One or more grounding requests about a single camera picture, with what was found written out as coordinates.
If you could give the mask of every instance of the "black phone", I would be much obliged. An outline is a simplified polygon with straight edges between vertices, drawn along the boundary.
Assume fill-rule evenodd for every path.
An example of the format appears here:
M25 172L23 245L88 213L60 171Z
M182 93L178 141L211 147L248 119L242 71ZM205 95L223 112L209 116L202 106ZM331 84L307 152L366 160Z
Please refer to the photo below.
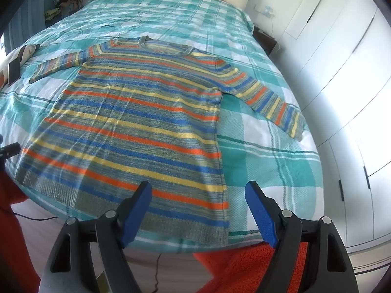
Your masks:
M8 64L8 85L11 86L20 78L20 56Z

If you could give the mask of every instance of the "nightstand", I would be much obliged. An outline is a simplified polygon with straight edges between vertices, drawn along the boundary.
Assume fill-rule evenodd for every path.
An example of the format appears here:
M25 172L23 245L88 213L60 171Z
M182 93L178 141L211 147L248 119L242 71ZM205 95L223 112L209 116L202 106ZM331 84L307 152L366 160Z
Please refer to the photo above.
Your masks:
M276 46L277 41L272 38L269 34L261 31L258 27L254 26L253 37L260 44L265 51L266 55L269 56L273 48Z

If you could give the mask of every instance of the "green and white checkered blanket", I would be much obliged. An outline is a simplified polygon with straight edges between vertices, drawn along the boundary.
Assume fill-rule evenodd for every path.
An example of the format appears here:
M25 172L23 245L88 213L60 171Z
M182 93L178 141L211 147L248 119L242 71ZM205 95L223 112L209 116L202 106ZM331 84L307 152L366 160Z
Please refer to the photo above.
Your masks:
M111 40L114 37L152 39L186 44L215 54L278 93L297 102L284 78L253 39L253 23L244 12L221 0L92 0L87 6L30 38L41 45L22 66L22 77L0 93L0 133L4 144L18 141L24 147L79 67L56 72L29 85L37 66L62 54ZM223 95L217 140L229 201L229 244L246 246L262 240L244 198L244 187L255 180L281 208L301 218L323 215L323 180L319 156L308 127L298 142L255 113L232 95ZM6 163L14 177L19 156ZM53 214L91 219L28 186L20 186L33 201ZM183 239L139 231L131 244L160 252L195 252L218 249Z

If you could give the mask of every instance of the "blue gripper pad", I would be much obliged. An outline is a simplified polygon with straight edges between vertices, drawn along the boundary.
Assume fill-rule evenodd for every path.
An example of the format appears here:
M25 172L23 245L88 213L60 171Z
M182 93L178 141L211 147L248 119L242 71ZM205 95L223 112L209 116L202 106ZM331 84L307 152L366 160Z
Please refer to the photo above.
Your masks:
M149 208L149 203L151 202L151 199L152 185L146 182L143 191L140 195L138 195L136 203L130 209L129 214L123 224L123 233L122 238L120 240L123 248L126 247L130 242L132 242L136 237L138 229L141 225L141 221L143 220L145 213Z
M278 238L275 231L274 221L255 192L255 189L259 189L259 191L263 194L258 185L253 186L251 182L246 184L244 196L246 198L247 205L250 207L251 213L253 214L263 240L270 244L271 247L275 248Z

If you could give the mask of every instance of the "metal screw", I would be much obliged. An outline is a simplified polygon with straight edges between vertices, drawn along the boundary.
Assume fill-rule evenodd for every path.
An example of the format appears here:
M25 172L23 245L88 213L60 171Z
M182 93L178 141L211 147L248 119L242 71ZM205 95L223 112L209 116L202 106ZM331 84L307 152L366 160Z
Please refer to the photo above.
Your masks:
M115 217L117 213L115 212L115 210L109 210L109 211L106 211L106 213L104 214L106 216L106 218L113 218Z
M70 217L66 220L66 224L67 225L72 225L73 223L76 222L76 218L75 217Z
M282 211L282 215L283 215L284 217L287 217L287 218L293 216L292 212L291 212L289 209L284 209L284 210Z
M322 220L323 220L323 222L326 223L326 224L331 223L331 218L330 218L330 217L324 216L324 217L322 217Z

